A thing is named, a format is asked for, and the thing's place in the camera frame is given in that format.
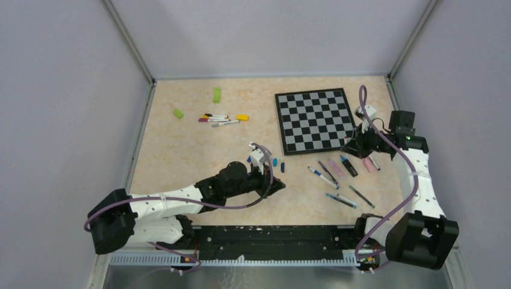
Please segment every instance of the gray wall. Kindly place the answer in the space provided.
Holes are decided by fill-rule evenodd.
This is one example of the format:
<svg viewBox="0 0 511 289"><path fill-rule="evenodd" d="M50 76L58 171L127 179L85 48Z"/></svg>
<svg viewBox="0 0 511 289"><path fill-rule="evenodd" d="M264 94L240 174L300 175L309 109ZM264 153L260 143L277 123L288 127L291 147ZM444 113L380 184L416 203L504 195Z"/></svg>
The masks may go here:
<svg viewBox="0 0 511 289"><path fill-rule="evenodd" d="M83 288L147 93L99 0L0 1L0 288Z"/></svg>
<svg viewBox="0 0 511 289"><path fill-rule="evenodd" d="M509 288L511 2L443 1L397 78L477 288Z"/></svg>
<svg viewBox="0 0 511 289"><path fill-rule="evenodd" d="M155 78L387 74L428 4L113 2Z"/></svg>

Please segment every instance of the green block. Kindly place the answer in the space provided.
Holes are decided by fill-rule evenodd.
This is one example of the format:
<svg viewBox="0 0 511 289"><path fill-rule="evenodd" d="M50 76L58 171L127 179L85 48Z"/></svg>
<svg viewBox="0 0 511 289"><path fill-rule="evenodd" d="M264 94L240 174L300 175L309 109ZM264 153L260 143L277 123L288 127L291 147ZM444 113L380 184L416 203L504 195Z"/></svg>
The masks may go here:
<svg viewBox="0 0 511 289"><path fill-rule="evenodd" d="M178 119L180 119L184 116L184 114L177 108L174 110L174 115L177 116Z"/></svg>
<svg viewBox="0 0 511 289"><path fill-rule="evenodd" d="M213 95L213 103L220 103L220 87L215 87L215 94Z"/></svg>

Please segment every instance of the yellow eraser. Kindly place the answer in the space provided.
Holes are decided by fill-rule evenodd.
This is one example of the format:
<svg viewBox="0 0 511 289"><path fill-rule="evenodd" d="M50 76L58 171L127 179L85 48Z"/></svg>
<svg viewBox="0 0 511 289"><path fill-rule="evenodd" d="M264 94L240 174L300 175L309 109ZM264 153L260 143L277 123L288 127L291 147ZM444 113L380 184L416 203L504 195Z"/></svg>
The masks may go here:
<svg viewBox="0 0 511 289"><path fill-rule="evenodd" d="M238 114L236 116L236 119L239 119L239 120L248 120L248 116L246 114Z"/></svg>

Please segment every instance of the checkered pattern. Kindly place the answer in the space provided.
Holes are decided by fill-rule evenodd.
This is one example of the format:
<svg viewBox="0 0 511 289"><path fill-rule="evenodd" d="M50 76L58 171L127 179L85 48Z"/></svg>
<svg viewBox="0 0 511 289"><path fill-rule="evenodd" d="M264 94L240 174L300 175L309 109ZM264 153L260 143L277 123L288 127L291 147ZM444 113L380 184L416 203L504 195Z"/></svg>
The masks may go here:
<svg viewBox="0 0 511 289"><path fill-rule="evenodd" d="M335 151L353 135L343 89L275 95L284 154Z"/></svg>

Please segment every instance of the marble-patterned surface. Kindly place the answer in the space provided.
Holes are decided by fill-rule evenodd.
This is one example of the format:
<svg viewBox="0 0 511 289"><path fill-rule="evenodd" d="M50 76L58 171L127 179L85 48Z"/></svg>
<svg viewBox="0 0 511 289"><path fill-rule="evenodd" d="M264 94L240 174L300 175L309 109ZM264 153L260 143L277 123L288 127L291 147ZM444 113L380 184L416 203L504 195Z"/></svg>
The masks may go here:
<svg viewBox="0 0 511 289"><path fill-rule="evenodd" d="M402 201L395 169L388 155L374 154L381 171L368 173L360 160L348 157L359 172L348 177L338 191L307 169L318 170L318 160L337 161L339 152L322 152L284 157L277 121L274 94L343 87L350 109L359 103L361 84L368 88L368 104L388 123L392 104L381 76L318 78L249 78L159 81L152 102L131 194L148 194L176 190L218 173L231 161L246 162L254 141L266 146L277 157L276 177L286 188L258 205L244 210L215 210L190 218L194 225L347 225L362 213L384 215ZM214 104L213 88L219 86L220 104ZM172 111L184 114L177 119ZM248 114L250 120L235 125L212 128L199 123L203 113ZM285 161L286 172L280 172ZM375 205L371 209L348 188L353 185ZM360 206L354 210L325 196L325 192L342 193ZM227 205L244 205L257 198L255 192L231 198ZM396 221L401 213L393 217Z"/></svg>

